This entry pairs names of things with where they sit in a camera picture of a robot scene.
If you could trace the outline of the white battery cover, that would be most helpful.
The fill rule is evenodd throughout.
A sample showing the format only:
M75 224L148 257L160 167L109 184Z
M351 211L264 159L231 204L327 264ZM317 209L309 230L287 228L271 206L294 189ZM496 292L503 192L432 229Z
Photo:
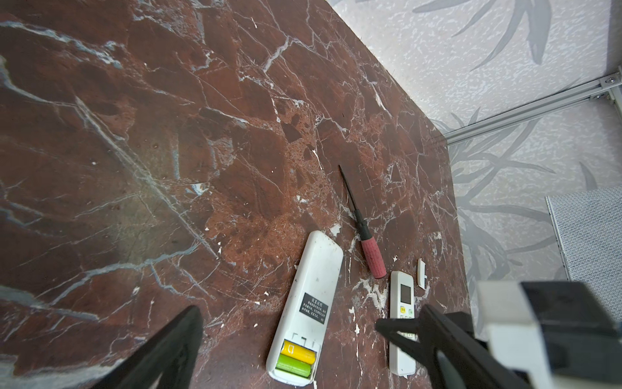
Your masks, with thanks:
M416 266L417 275L416 275L416 283L421 289L426 289L426 263L423 259L418 259L418 263Z

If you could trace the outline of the pink handled screwdriver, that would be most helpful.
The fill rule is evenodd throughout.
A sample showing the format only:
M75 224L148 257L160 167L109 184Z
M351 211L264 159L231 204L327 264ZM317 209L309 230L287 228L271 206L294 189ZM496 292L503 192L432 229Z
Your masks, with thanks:
M377 244L376 239L372 235L369 230L368 223L366 219L363 217L361 210L356 204L356 200L354 199L353 192L351 191L351 186L348 183L345 172L341 165L339 165L340 174L343 178L343 182L348 191L348 196L353 206L355 220L356 220L356 228L359 233L361 239L361 248L364 254L364 258L369 267L369 270L372 276L375 279L382 279L387 276L386 266L384 259L382 258L381 251Z

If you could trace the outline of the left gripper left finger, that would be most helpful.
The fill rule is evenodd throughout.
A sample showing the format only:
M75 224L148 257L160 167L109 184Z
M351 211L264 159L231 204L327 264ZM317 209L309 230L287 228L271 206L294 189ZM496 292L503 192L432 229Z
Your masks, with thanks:
M188 388L202 344L202 315L188 306L95 388Z

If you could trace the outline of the red white remote control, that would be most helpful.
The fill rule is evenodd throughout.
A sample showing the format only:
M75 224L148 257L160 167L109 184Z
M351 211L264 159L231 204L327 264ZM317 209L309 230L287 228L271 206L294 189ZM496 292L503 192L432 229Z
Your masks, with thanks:
M267 356L267 373L281 383L314 382L343 263L343 250L321 231L310 233ZM316 362L307 379L276 369L285 340L311 349Z

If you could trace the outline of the aluminium frame crossbar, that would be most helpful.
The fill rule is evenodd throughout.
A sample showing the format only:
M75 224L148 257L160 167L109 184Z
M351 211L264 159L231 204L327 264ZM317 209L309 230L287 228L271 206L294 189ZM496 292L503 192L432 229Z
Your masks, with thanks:
M444 134L444 137L447 144L456 144L600 99L609 99L617 111L621 113L621 66L618 66L618 70L608 76L568 88L505 113L450 131Z

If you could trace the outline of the green battery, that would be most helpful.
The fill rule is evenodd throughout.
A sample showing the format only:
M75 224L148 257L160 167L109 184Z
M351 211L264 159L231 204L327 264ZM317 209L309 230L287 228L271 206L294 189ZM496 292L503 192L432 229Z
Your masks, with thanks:
M276 369L304 379L307 379L312 373L312 366L310 364L283 354L280 354L277 360Z

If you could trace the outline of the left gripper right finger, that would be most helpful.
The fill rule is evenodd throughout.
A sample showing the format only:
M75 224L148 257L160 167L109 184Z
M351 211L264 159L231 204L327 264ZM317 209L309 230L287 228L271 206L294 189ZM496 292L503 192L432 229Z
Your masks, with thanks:
M378 319L375 329L423 365L434 388L528 388L464 330L469 318L426 304L415 319Z

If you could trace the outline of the yellow battery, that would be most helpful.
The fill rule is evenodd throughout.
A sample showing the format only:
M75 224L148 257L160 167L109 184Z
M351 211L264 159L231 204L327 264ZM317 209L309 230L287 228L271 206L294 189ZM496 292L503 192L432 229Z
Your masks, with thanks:
M283 342L280 353L311 366L316 362L317 359L316 353L313 350L305 348L288 340L285 340Z

